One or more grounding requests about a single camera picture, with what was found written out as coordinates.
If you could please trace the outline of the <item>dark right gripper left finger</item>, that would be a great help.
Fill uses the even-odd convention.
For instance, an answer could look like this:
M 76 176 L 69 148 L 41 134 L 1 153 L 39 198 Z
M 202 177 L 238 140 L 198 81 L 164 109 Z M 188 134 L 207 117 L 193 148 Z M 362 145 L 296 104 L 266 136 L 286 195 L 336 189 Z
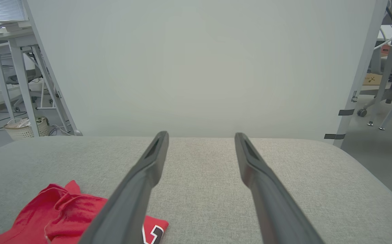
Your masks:
M 142 244 L 151 190 L 161 179 L 168 145 L 168 132 L 159 132 L 84 231 L 78 244 Z

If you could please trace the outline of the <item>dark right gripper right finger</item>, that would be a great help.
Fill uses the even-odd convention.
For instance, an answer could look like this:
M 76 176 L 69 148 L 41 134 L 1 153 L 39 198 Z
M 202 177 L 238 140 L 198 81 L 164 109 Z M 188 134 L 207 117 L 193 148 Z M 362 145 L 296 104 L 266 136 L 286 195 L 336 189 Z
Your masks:
M 243 183 L 252 193 L 264 244 L 325 244 L 244 133 L 234 137 Z

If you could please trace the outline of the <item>red white basketball jersey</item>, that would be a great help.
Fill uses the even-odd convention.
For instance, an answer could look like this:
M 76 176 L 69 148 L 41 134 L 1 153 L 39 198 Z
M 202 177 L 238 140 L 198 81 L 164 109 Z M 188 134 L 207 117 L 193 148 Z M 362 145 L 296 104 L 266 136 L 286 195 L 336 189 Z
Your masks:
M 81 193 L 79 185 L 49 184 L 0 234 L 0 244 L 78 244 L 108 199 Z M 160 244 L 168 221 L 146 215 L 142 244 Z

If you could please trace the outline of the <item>white woven basket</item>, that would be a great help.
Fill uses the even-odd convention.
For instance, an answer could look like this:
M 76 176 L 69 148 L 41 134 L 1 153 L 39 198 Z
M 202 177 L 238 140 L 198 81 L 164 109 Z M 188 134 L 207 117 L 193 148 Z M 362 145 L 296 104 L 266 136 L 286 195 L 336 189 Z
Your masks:
M 48 119 L 46 117 L 39 117 L 36 119 L 36 123 L 39 136 L 48 136 Z M 3 128 L 14 141 L 34 137 L 29 118 L 14 118 L 8 121 Z

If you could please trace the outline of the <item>white backdrop panel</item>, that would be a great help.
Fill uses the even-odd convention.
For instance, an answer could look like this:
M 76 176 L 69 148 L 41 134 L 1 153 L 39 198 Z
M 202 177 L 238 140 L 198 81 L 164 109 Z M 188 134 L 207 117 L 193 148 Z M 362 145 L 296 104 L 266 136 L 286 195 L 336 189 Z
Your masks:
M 339 147 L 388 0 L 24 0 L 82 136 Z

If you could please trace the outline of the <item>cardboard box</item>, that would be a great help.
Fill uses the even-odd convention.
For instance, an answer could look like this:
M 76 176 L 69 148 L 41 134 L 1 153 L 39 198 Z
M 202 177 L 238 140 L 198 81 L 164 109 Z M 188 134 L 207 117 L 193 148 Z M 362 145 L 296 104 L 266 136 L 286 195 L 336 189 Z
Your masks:
M 363 82 L 363 85 L 380 85 L 382 75 L 367 73 Z

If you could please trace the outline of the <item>grey white desk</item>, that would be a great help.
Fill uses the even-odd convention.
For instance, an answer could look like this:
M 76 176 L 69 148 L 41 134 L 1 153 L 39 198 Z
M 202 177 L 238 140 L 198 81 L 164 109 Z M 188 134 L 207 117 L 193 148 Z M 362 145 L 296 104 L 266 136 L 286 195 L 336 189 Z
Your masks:
M 21 92 L 21 97 L 24 102 L 25 111 L 27 117 L 31 122 L 32 132 L 34 137 L 39 137 L 38 126 L 35 122 L 35 108 L 32 104 L 31 92 L 29 88 L 29 82 L 27 79 L 27 71 L 24 63 L 24 56 L 28 52 L 32 52 L 35 56 L 32 62 L 39 68 L 40 73 L 43 76 L 43 82 L 49 91 L 53 105 L 59 115 L 59 118 L 63 124 L 61 132 L 70 136 L 77 134 L 76 127 L 69 113 L 69 110 L 64 102 L 63 95 L 59 85 L 57 84 L 56 78 L 53 74 L 51 65 L 47 60 L 46 53 L 42 47 L 40 47 L 40 39 L 34 34 L 32 28 L 22 29 L 16 32 L 9 32 L 0 34 L 0 57 L 1 55 L 10 54 L 13 60 L 14 69 L 18 78 L 18 85 Z M 3 75 L 2 63 L 0 59 L 0 83 L 2 85 L 2 94 L 5 100 L 5 104 L 11 107 L 11 99 L 8 94 L 7 86 L 5 83 L 5 77 Z

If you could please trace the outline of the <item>white window blinds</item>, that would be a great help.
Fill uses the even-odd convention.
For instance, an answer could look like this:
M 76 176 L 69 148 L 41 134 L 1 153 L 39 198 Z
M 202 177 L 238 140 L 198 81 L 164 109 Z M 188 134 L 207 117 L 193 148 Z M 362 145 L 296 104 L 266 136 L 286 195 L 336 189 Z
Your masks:
M 22 0 L 0 0 L 0 22 L 27 20 Z

